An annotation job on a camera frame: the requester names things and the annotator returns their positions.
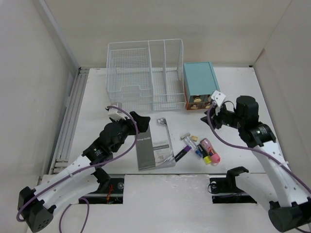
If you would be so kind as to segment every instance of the blue cap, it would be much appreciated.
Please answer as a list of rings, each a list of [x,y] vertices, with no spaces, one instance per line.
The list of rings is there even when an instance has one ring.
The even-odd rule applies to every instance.
[[[203,154],[199,150],[196,150],[195,153],[200,156],[200,158],[203,158]]]

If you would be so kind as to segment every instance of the white wire rack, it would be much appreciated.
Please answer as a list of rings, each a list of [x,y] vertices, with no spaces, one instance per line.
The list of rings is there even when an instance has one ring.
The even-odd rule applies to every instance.
[[[184,108],[182,40],[110,43],[106,82],[110,101],[125,110]]]

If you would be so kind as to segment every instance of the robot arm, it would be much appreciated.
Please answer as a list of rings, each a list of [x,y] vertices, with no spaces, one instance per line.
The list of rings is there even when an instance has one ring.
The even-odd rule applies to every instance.
[[[264,184],[254,180],[246,168],[237,167],[229,170],[226,178],[214,179],[212,192],[239,193],[243,190],[268,211],[272,224],[280,232],[310,223],[310,194],[285,171],[290,171],[290,168],[270,127],[259,121],[259,105],[255,99],[250,96],[238,97],[233,112],[227,110],[223,93],[215,91],[212,99],[216,102],[216,106],[210,110],[213,128],[220,129],[222,125],[226,125],[238,129],[240,138],[248,148],[253,149],[253,154],[260,161],[274,188],[269,190]],[[201,120],[208,123],[206,117]]]
[[[135,112],[130,112],[130,115],[136,122],[138,132],[147,131],[150,117],[142,117]],[[108,186],[110,177],[101,168],[102,166],[94,166],[76,172],[83,167],[112,160],[112,153],[119,150],[129,135],[136,134],[134,123],[126,115],[110,108],[108,116],[112,122],[105,126],[100,136],[71,165],[51,180],[34,189],[25,187],[19,193],[18,210],[31,198],[51,185],[55,185],[21,211],[23,219],[32,232],[35,233],[45,228],[55,214],[85,194],[96,191],[100,184],[103,184],[103,188]],[[60,182],[68,175],[70,175],[68,179]]]

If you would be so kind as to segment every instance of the yellow cap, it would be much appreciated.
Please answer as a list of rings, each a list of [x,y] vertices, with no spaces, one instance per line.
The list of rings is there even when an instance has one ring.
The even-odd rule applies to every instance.
[[[204,157],[203,160],[206,164],[210,164],[212,162],[209,156]]]

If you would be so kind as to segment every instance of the booklet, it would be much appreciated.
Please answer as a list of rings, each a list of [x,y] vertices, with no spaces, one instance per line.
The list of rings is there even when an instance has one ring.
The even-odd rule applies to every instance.
[[[148,130],[138,134],[136,143],[139,171],[175,166],[166,119],[151,119]]]

